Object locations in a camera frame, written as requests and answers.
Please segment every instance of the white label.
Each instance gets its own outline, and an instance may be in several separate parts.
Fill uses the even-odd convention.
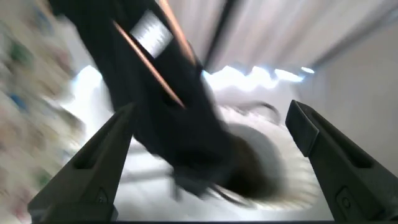
[[[146,11],[130,34],[156,58],[173,38],[171,32],[151,11]]]

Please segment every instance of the black garment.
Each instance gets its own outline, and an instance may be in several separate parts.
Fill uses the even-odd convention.
[[[128,102],[136,103],[139,112],[134,137],[149,152],[158,154],[174,167],[176,184],[195,195],[201,195],[212,184],[223,184],[233,168],[233,152],[198,78],[201,68],[191,65],[175,39],[157,58],[141,47],[183,101],[186,109],[182,109],[113,25],[115,20],[129,33],[146,10],[151,10],[170,30],[155,1],[50,0],[50,3],[55,14],[64,14],[75,24],[109,88],[115,110]]]

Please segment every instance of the white wall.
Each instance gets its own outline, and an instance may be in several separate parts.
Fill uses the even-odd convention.
[[[299,86],[302,101],[398,175],[398,23],[346,50]]]

